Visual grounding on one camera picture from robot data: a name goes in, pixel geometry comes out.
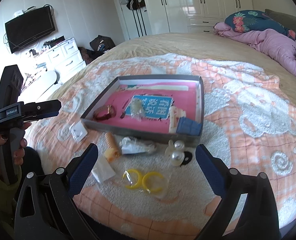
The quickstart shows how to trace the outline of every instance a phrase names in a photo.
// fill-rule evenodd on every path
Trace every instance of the television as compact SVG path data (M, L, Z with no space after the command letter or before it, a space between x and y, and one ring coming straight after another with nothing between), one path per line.
M49 35L55 30L55 25L47 5L6 22L5 28L10 51L14 53Z

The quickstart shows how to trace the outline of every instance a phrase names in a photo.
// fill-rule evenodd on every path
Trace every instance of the orange and white blanket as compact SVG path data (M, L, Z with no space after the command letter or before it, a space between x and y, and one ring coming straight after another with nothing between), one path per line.
M38 151L45 173L65 167L89 143L96 143L103 154L107 146L101 132L90 130L75 143L69 127L114 78L165 73L202 77L205 117L200 143L242 174L265 172L275 194L280 227L295 219L296 107L279 89L277 76L244 62L171 53L99 63L59 98L63 106L59 115L39 121L29 134L29 146ZM219 199L195 158L186 166L170 167L163 159L165 148L160 145L155 155L121 157L111 164L117 174L130 167L171 174L165 199L130 191L113 180L99 185L90 175L74 198L76 205L100 223L137 239L194 239ZM242 196L228 231L236 225L244 201Z

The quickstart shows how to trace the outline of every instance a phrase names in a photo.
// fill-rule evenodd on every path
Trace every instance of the green sleeve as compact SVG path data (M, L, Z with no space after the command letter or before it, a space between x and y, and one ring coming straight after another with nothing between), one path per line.
M13 226L14 220L14 209L13 209L13 198L19 187L21 180L21 169L19 169L18 181L12 185L6 185L0 180L0 222L2 225L7 223Z

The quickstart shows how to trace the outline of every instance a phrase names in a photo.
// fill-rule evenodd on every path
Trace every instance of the drawer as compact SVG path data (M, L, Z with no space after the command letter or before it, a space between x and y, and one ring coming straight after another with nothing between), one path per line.
M63 51L61 50L61 47L50 49L49 52L47 52L47 56L52 65L57 65L65 59L65 56Z
M69 73L67 73L67 75L60 77L59 83L64 84L74 75L76 75L79 71L83 70L85 67L86 67L86 63L84 61L79 63L72 70L70 70Z
M55 66L55 70L60 74L65 75L67 72L72 70L80 62L82 62L82 57L79 51L72 54L68 59L65 59L62 63Z
M65 57L70 56L78 50L75 40L71 40L63 45L61 45Z
M209 26L213 27L218 22L222 22L223 19L208 19L208 18L198 18L198 17L191 17L188 20L190 26Z
M213 33L213 28L203 26L188 26L188 33Z

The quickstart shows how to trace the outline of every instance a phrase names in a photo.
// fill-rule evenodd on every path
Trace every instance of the person's arm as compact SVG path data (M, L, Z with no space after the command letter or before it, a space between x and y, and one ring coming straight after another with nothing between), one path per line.
M25 129L27 129L31 123L25 124ZM0 145L5 144L8 138L0 134ZM26 139L21 140L20 145L22 148L14 152L15 164L22 165L24 157L24 147L27 146ZM21 169L19 169L18 181L12 185L6 185L2 181L2 174L0 170L0 221L6 222L9 225L13 225L13 207L12 201L15 193L18 189L21 180Z

